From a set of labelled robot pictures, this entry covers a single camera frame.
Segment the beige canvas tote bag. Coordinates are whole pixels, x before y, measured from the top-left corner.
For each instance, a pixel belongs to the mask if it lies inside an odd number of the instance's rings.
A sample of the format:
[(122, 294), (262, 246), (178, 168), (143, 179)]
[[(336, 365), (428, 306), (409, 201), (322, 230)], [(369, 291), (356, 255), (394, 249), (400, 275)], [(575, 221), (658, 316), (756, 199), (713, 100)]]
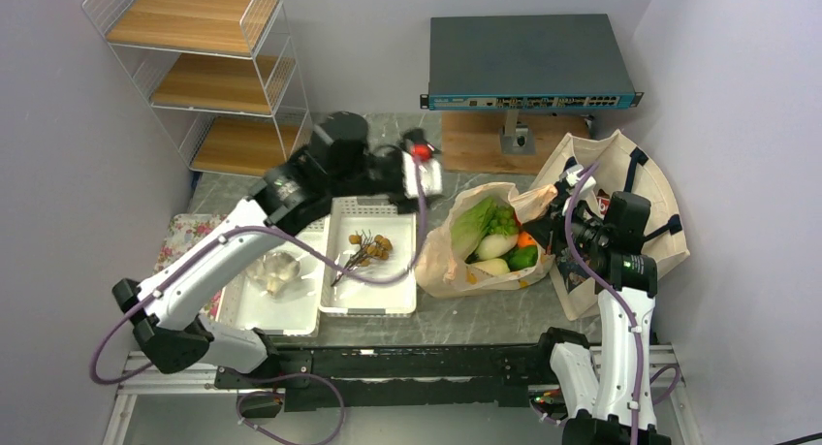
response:
[[(596, 187), (581, 196), (602, 217), (607, 208), (599, 197), (629, 191), (650, 201), (650, 217), (644, 235), (643, 253), (653, 258), (659, 277), (665, 276), (689, 257), (680, 209), (663, 171), (619, 130), (604, 140), (589, 140), (567, 134), (549, 156), (530, 189), (555, 183), (572, 164), (599, 167), (593, 175)], [(568, 253), (554, 260), (550, 279), (566, 317), (577, 320), (599, 313), (595, 281), (585, 274)]]

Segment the brown longan fruit branch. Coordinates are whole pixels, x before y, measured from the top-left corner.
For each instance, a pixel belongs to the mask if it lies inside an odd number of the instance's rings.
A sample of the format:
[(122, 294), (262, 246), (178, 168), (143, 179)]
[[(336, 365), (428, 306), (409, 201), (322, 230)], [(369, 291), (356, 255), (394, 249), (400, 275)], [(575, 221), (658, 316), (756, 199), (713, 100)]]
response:
[(347, 241), (353, 246), (343, 265), (348, 271), (368, 267), (375, 261), (386, 261), (393, 251), (393, 244), (388, 238), (371, 232), (356, 232), (349, 235)]

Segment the green lettuce leaf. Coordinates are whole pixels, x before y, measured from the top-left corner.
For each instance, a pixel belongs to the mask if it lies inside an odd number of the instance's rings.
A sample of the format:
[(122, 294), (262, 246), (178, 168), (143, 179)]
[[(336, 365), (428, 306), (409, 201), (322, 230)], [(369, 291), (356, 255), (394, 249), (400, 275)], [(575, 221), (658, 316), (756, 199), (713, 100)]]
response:
[(459, 215), (452, 223), (450, 238), (457, 258), (465, 261), (488, 234), (490, 222), (496, 215), (499, 202), (485, 198)]

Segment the orange plastic grocery bag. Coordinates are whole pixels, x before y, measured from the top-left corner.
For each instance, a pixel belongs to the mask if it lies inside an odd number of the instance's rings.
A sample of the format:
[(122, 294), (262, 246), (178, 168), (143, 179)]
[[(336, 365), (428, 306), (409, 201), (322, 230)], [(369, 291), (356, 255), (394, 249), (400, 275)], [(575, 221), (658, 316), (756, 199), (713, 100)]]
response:
[(459, 250), (452, 232), (458, 228), (458, 218), (483, 200), (511, 206), (524, 222), (542, 215), (556, 195), (550, 185), (521, 193), (510, 182), (491, 182), (459, 193), (444, 222), (427, 234), (415, 267), (417, 284), (435, 298), (450, 299), (520, 290), (542, 280), (553, 264), (546, 252), (540, 251), (531, 267), (494, 276), (465, 263), (468, 254)]

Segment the clear bag of garlic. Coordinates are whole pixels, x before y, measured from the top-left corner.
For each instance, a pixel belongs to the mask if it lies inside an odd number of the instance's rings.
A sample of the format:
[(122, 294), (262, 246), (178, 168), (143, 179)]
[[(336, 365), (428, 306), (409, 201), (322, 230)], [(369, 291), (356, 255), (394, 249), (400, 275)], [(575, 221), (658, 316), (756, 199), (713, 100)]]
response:
[(245, 269), (246, 276), (270, 296), (276, 296), (300, 276), (300, 261), (286, 251), (270, 251)]

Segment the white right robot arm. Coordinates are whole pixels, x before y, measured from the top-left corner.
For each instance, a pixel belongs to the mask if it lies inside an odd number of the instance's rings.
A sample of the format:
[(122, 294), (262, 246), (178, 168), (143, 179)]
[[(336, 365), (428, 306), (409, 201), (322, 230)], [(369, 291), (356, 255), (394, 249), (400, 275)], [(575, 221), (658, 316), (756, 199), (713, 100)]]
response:
[(547, 382), (559, 382), (567, 417), (565, 444), (669, 444), (657, 428), (649, 369), (650, 325), (657, 265), (644, 254), (649, 200), (615, 192), (604, 217), (588, 216), (576, 197), (560, 192), (524, 229), (554, 255), (568, 252), (599, 288), (600, 366), (580, 334), (549, 332), (534, 356)]

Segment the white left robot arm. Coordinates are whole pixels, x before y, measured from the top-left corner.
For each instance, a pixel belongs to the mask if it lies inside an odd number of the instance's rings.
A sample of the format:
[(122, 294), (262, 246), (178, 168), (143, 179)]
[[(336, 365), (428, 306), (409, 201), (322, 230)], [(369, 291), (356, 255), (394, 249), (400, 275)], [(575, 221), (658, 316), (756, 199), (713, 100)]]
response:
[(315, 125), (306, 144), (271, 168), (210, 234), (163, 271), (122, 279), (112, 289), (122, 320), (151, 367), (178, 373), (197, 363), (240, 372), (256, 387), (279, 370), (263, 332), (215, 322), (204, 305), (252, 263), (328, 216), (337, 198), (385, 196), (401, 213), (424, 215), (424, 172), (439, 173), (421, 128), (370, 149), (366, 120), (339, 111)]

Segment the right white plastic basket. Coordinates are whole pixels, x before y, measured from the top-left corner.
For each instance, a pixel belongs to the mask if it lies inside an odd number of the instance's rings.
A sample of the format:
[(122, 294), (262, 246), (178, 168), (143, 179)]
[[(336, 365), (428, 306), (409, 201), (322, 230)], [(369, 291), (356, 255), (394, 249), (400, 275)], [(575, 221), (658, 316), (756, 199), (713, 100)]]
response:
[[(348, 197), (333, 201), (332, 213), (325, 224), (328, 258), (343, 266), (357, 247), (349, 237), (363, 233), (369, 238), (383, 236), (393, 249), (386, 260), (373, 260), (355, 274), (369, 279), (387, 279), (408, 269), (417, 248), (417, 217), (399, 214), (384, 197)], [(320, 310), (339, 317), (407, 317), (417, 306), (414, 274), (389, 286), (363, 283), (340, 277), (331, 268), (324, 269), (324, 286)]]

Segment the white plastic basket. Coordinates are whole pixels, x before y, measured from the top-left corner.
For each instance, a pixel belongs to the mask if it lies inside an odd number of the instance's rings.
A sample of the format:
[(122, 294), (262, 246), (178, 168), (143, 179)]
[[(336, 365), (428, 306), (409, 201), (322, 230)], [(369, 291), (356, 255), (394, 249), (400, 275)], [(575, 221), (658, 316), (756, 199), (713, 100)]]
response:
[(289, 241), (271, 251), (289, 252), (300, 261), (298, 279), (270, 296), (244, 270), (224, 287), (214, 319), (230, 327), (259, 329), (269, 335), (314, 336), (319, 328), (322, 263)]
[[(399, 214), (384, 197), (348, 197), (333, 201), (332, 213), (325, 224), (328, 258), (343, 266), (357, 247), (349, 237), (363, 233), (369, 238), (383, 236), (393, 249), (386, 260), (373, 260), (355, 274), (369, 279), (387, 279), (408, 269), (417, 248), (417, 217)], [(320, 310), (339, 317), (407, 317), (417, 306), (414, 274), (389, 286), (363, 283), (340, 277), (331, 268), (324, 269), (324, 286)]]

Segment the orange fruit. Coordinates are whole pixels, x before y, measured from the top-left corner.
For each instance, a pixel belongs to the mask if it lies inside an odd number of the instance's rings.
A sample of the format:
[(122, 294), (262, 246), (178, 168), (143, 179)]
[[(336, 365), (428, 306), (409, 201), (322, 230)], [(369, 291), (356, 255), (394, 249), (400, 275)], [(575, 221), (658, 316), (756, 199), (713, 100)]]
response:
[(529, 246), (538, 246), (539, 243), (534, 239), (534, 237), (526, 231), (521, 231), (518, 235), (517, 239), (517, 247), (518, 248), (526, 248)]

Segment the green bell pepper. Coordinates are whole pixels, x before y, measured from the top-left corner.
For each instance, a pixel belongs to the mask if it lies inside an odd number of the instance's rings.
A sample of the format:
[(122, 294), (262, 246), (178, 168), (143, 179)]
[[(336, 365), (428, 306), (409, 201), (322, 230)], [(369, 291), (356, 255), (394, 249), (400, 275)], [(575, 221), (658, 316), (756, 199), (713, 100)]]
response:
[(506, 255), (506, 263), (510, 271), (519, 271), (534, 267), (539, 260), (539, 246), (528, 245), (516, 247)]

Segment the wooden board with metal stand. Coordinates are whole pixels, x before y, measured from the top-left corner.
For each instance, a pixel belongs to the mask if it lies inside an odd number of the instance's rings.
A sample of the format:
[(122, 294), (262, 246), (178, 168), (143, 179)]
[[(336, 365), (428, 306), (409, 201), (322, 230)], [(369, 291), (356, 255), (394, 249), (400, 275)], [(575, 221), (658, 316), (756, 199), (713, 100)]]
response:
[(444, 168), (452, 172), (536, 175), (567, 134), (589, 138), (579, 115), (521, 112), (524, 145), (502, 134), (503, 111), (445, 111), (441, 117)]

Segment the white radish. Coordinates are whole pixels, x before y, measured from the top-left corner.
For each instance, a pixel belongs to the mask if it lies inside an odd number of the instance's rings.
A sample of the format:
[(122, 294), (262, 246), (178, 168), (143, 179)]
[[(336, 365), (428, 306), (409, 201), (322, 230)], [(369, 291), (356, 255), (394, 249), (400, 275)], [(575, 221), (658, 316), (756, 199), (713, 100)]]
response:
[(474, 254), (478, 261), (500, 258), (517, 246), (517, 235), (487, 235), (480, 241)]

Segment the left white plastic basket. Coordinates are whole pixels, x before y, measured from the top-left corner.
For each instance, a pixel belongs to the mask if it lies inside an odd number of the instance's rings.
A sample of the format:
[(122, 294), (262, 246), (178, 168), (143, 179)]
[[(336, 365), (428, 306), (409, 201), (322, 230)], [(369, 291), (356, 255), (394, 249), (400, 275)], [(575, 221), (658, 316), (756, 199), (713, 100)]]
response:
[(269, 335), (314, 336), (319, 328), (322, 263), (289, 241), (271, 251), (289, 252), (300, 261), (298, 279), (270, 296), (244, 270), (224, 287), (214, 319), (230, 327), (259, 329)]

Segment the floral pattern tray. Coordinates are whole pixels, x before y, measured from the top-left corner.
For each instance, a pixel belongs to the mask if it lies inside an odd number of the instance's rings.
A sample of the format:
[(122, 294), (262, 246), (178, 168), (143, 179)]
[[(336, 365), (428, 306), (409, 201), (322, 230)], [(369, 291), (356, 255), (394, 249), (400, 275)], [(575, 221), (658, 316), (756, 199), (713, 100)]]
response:
[(170, 222), (153, 272), (161, 272), (177, 261), (224, 219), (226, 214), (178, 214)]

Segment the dark grey network switch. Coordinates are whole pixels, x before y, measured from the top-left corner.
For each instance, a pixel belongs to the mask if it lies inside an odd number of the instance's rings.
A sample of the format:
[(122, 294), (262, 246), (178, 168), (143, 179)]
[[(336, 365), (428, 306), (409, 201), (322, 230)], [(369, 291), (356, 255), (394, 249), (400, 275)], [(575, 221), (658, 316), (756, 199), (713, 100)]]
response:
[(434, 17), (429, 111), (602, 111), (642, 100), (605, 14)]

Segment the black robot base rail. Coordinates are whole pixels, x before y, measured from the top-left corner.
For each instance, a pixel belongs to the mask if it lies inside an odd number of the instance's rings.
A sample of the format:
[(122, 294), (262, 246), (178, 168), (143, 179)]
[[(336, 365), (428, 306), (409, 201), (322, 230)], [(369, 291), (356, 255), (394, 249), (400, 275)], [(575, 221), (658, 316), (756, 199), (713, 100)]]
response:
[(198, 363), (175, 374), (155, 368), (121, 383), (123, 394), (241, 394), (275, 391), (287, 412), (333, 407), (494, 403), (526, 407), (556, 394), (551, 344), (372, 347), (279, 346), (255, 371)]

